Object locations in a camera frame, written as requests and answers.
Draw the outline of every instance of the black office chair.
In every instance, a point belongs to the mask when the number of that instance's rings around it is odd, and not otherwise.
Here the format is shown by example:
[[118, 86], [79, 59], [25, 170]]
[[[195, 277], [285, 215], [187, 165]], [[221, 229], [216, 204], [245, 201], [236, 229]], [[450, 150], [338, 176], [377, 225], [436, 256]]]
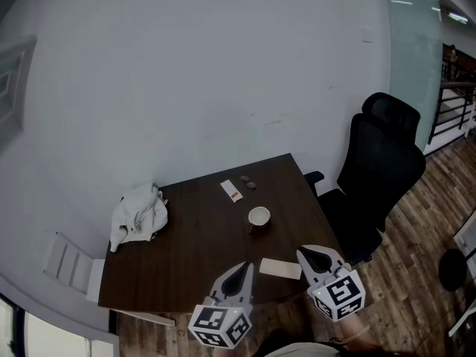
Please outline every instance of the black office chair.
[[377, 92], [367, 98], [362, 112], [380, 120], [401, 140], [415, 143], [420, 115], [407, 103], [389, 94]]
[[425, 171], [425, 157], [380, 120], [357, 114], [350, 127], [347, 157], [334, 189], [318, 197], [320, 172], [305, 175], [348, 262], [370, 260], [393, 206]]

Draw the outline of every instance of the chair armrest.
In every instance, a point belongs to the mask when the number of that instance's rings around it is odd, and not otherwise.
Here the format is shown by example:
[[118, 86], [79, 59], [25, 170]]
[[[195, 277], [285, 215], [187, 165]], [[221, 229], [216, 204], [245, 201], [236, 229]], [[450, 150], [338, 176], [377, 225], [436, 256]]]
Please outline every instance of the chair armrest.
[[307, 181], [307, 184], [312, 190], [312, 193], [314, 193], [315, 198], [318, 197], [318, 192], [315, 190], [315, 183], [319, 182], [321, 180], [324, 180], [324, 175], [321, 172], [318, 172], [317, 170], [315, 172], [307, 173], [304, 175], [304, 178]]

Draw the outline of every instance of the table top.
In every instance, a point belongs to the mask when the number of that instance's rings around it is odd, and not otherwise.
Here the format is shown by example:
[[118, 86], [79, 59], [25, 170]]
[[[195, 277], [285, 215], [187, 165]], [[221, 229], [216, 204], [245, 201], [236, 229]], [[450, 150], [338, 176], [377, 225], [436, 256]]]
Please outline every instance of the table top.
[[[248, 189], [240, 180], [256, 183]], [[230, 180], [243, 198], [231, 200]], [[238, 263], [254, 263], [252, 303], [303, 292], [307, 283], [259, 273], [261, 259], [297, 263], [301, 245], [340, 252], [337, 240], [291, 154], [161, 188], [169, 222], [151, 242], [128, 242], [107, 252], [99, 305], [136, 312], [192, 312], [216, 278]], [[248, 213], [271, 212], [270, 224], [248, 233]]]

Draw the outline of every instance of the white cube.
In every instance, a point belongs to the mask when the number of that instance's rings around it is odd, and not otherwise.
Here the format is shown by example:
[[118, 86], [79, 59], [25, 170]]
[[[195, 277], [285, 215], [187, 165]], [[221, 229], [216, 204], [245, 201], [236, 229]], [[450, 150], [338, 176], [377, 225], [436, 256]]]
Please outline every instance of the white cube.
[[188, 329], [206, 347], [234, 349], [251, 328], [239, 307], [196, 306]]
[[357, 312], [365, 304], [365, 289], [355, 270], [329, 284], [311, 286], [308, 293], [315, 306], [334, 322]]

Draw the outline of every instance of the white cup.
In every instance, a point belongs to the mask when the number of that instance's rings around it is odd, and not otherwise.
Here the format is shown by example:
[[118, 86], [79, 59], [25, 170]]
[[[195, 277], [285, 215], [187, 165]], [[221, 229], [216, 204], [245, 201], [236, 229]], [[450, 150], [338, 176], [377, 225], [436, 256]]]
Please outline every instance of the white cup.
[[269, 210], [263, 206], [258, 206], [255, 209], [252, 209], [248, 215], [248, 221], [250, 222], [250, 231], [249, 233], [254, 233], [257, 229], [263, 228], [270, 220], [271, 213]]

